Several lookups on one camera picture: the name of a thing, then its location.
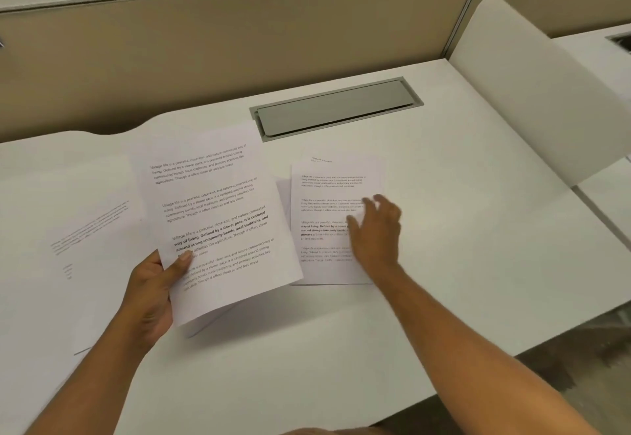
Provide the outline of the white sheet with small text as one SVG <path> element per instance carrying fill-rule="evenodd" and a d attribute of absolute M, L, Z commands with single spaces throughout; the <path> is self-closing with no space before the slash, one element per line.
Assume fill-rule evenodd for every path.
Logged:
<path fill-rule="evenodd" d="M 88 350 L 118 310 L 131 270 L 155 249 L 128 157 L 0 179 L 0 210 L 62 280 L 71 350 Z"/>

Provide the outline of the white curved desk divider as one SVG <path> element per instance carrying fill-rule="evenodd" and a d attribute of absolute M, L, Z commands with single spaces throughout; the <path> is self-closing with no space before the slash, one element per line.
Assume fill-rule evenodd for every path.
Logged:
<path fill-rule="evenodd" d="M 631 154 L 631 110 L 504 0 L 482 0 L 450 64 L 565 184 Z"/>

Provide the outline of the person's right hand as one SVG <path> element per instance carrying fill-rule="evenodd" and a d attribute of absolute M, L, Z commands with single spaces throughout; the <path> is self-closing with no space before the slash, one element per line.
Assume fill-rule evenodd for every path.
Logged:
<path fill-rule="evenodd" d="M 348 233 L 355 259 L 376 285 L 399 269 L 400 232 L 350 233 L 348 229 Z"/>

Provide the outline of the person's left forearm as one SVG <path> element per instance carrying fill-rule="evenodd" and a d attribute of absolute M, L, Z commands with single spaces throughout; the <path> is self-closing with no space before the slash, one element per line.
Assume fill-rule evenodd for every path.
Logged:
<path fill-rule="evenodd" d="M 114 435 L 132 380 L 172 316 L 119 313 L 24 435 Z"/>

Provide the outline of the white neighbouring desk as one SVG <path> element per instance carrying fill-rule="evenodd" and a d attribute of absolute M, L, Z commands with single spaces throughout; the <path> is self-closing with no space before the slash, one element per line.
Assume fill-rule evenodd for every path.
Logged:
<path fill-rule="evenodd" d="M 631 23 L 554 40 L 631 110 L 631 55 L 606 39 L 625 32 L 631 32 Z M 631 153 L 579 184 L 575 193 L 631 251 Z"/>

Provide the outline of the person's left hand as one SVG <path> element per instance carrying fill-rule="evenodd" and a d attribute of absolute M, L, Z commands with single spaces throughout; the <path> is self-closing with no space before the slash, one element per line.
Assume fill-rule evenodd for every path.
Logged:
<path fill-rule="evenodd" d="M 173 324 L 170 290 L 162 286 L 158 251 L 152 252 L 130 273 L 121 306 L 114 317 L 117 331 L 125 333 L 138 351 L 147 353 Z"/>

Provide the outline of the white printed paper sheet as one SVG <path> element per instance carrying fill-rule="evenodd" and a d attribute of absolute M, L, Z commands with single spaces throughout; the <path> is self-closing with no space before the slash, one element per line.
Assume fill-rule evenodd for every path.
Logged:
<path fill-rule="evenodd" d="M 303 272 L 299 285 L 371 284 L 352 253 L 346 218 L 362 221 L 362 200 L 383 191 L 383 168 L 369 155 L 292 165 L 290 230 Z"/>
<path fill-rule="evenodd" d="M 311 162 L 324 162 L 324 163 L 343 163 L 350 161 L 371 161 L 378 166 L 382 165 L 382 158 L 375 154 L 370 153 L 349 153 L 349 152 L 337 152 L 326 156 L 312 155 L 305 159 L 305 161 Z M 285 212 L 286 219 L 290 219 L 291 215 L 291 179 L 275 177 L 277 190 L 280 196 L 281 205 Z"/>
<path fill-rule="evenodd" d="M 162 263 L 193 255 L 170 291 L 176 327 L 303 279 L 255 121 L 146 136 L 129 160 Z"/>

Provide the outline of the person's right forearm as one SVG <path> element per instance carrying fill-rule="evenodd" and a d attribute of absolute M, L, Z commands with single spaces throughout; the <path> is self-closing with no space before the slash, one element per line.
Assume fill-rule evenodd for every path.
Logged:
<path fill-rule="evenodd" d="M 400 265 L 367 268 L 466 435 L 600 435 L 558 391 L 462 322 Z"/>

